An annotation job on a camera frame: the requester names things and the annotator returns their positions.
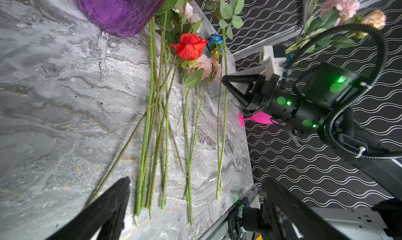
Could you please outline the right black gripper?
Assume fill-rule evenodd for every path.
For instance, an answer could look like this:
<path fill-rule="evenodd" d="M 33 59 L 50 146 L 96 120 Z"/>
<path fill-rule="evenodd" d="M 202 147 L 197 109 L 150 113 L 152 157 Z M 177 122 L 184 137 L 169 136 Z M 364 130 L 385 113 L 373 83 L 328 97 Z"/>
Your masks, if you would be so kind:
<path fill-rule="evenodd" d="M 284 122 L 299 133 L 317 133 L 327 115 L 327 109 L 304 96 L 280 89 L 279 77 L 267 80 L 264 75 L 226 75 L 222 83 L 251 113 L 263 112 L 275 121 Z"/>

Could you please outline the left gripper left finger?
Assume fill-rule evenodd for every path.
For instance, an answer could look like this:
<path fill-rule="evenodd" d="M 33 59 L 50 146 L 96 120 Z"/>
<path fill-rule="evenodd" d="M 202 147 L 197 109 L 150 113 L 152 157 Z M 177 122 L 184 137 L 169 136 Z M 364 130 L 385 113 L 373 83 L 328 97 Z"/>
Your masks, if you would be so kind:
<path fill-rule="evenodd" d="M 129 200 L 128 177 L 116 181 L 107 191 L 79 213 L 49 240 L 90 240 L 96 232 L 99 240 L 118 240 L 124 229 Z"/>

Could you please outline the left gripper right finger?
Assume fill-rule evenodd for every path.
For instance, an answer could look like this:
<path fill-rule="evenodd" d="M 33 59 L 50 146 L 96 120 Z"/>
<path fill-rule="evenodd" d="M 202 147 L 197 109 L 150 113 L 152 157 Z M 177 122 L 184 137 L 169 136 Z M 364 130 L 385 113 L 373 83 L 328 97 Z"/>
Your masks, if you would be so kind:
<path fill-rule="evenodd" d="M 274 178 L 270 177 L 264 180 L 262 190 L 266 193 L 264 205 L 267 208 L 273 235 L 276 239 L 285 239 L 279 221 L 280 213 L 295 224 L 306 240 L 348 239 Z"/>

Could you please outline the pink double flower stem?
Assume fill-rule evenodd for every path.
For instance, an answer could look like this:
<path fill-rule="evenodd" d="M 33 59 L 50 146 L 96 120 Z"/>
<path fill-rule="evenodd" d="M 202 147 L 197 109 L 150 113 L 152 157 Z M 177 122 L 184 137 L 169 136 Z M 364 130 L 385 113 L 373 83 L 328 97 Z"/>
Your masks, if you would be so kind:
<path fill-rule="evenodd" d="M 216 79 L 217 74 L 221 72 L 219 57 L 219 54 L 212 57 L 207 57 L 203 54 L 196 61 L 190 61 L 187 67 L 188 72 L 185 78 L 186 93 L 189 94 L 193 91 L 196 100 L 194 128 L 187 143 L 186 200 L 190 210 L 193 206 L 192 165 L 198 140 L 198 127 L 200 126 L 201 109 L 203 108 L 207 87 Z"/>

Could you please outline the blue rose flower stem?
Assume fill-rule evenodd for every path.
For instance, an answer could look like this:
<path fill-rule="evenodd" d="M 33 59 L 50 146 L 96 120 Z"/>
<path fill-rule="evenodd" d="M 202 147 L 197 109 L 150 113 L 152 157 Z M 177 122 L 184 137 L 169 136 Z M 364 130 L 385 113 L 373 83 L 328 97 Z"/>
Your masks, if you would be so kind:
<path fill-rule="evenodd" d="M 228 101 L 228 90 L 222 83 L 223 76 L 228 74 L 228 57 L 227 57 L 227 31 L 223 31 L 222 34 L 222 44 L 215 41 L 216 50 L 220 55 L 220 65 L 221 72 L 217 74 L 219 79 L 219 92 L 217 101 L 217 153 L 218 153 L 218 174 L 217 174 L 217 185 L 216 185 L 216 196 L 215 199 L 219 200 L 220 191 L 222 189 L 222 171 L 223 171 L 223 161 L 225 154 L 226 145 L 226 127 L 227 127 L 227 101 Z"/>

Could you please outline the pale pink flower stem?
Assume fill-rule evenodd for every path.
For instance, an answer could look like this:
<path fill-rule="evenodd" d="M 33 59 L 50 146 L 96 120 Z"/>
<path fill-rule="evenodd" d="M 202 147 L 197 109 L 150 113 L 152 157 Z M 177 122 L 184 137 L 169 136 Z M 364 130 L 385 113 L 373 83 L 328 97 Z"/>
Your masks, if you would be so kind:
<path fill-rule="evenodd" d="M 233 30 L 239 30 L 244 25 L 240 17 L 244 4 L 245 0 L 209 0 L 205 8 L 213 11 L 225 37 L 233 40 Z"/>

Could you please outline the pink peony flower stem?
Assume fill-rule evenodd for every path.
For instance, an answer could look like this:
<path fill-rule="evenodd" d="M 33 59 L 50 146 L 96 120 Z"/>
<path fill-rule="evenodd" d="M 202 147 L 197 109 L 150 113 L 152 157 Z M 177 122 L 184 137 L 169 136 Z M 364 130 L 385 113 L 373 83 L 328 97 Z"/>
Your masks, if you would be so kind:
<path fill-rule="evenodd" d="M 303 14 L 301 31 L 285 53 L 292 53 L 307 44 L 312 38 L 332 27 L 347 23 L 354 18 L 360 7 L 359 0 L 304 0 L 307 12 Z"/>

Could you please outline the cream rose flower stem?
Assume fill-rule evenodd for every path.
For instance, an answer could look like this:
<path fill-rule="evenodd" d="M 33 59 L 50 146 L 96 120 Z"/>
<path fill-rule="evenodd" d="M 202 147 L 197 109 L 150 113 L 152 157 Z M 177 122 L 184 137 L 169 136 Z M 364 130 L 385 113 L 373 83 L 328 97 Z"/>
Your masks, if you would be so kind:
<path fill-rule="evenodd" d="M 386 47 L 387 41 L 381 32 L 386 26 L 387 17 L 384 12 L 375 10 L 366 16 L 353 16 L 346 23 L 331 25 L 324 32 L 313 35 L 312 46 L 349 48 L 357 45 L 357 41 L 370 36 L 378 47 Z"/>

